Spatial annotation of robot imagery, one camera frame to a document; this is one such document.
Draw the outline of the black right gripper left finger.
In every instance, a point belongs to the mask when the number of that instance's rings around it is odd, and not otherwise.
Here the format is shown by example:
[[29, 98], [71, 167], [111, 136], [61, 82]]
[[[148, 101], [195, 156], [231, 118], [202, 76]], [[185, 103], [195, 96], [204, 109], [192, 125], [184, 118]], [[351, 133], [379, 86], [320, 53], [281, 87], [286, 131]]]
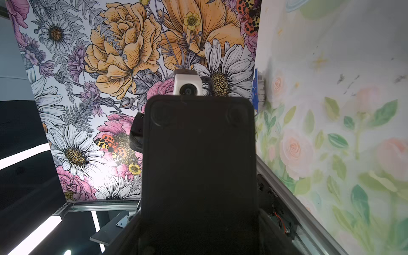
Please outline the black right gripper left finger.
[[102, 255], [138, 255], [141, 212], [137, 212]]

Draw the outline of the black phone stand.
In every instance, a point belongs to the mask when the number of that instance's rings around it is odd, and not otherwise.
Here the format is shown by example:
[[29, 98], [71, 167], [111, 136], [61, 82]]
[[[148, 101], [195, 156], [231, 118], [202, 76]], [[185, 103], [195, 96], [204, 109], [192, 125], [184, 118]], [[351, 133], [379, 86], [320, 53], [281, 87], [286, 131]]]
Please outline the black phone stand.
[[141, 255], [259, 252], [254, 108], [155, 96], [144, 117]]

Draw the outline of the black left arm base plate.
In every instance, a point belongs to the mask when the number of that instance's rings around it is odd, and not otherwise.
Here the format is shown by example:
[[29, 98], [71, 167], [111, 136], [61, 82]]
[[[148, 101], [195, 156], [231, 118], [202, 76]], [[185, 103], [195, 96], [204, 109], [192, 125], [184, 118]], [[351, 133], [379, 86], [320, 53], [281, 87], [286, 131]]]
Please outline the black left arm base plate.
[[257, 184], [259, 207], [284, 231], [286, 237], [294, 240], [299, 221], [261, 174], [257, 175]]

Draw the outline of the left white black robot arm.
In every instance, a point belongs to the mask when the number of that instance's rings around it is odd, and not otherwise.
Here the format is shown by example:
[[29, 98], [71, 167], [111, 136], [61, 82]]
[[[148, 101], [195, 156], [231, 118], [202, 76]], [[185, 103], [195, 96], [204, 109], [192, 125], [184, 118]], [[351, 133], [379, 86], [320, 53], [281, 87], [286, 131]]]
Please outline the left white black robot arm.
[[138, 153], [143, 153], [143, 121], [144, 114], [138, 113], [133, 120], [129, 134], [130, 148]]

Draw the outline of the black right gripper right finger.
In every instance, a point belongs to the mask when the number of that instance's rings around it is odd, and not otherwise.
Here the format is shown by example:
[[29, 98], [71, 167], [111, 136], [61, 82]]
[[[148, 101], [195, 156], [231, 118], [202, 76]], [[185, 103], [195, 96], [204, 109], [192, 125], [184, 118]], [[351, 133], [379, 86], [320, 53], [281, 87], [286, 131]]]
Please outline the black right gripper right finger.
[[302, 253], [273, 223], [269, 215], [259, 209], [259, 254], [260, 255], [301, 255]]

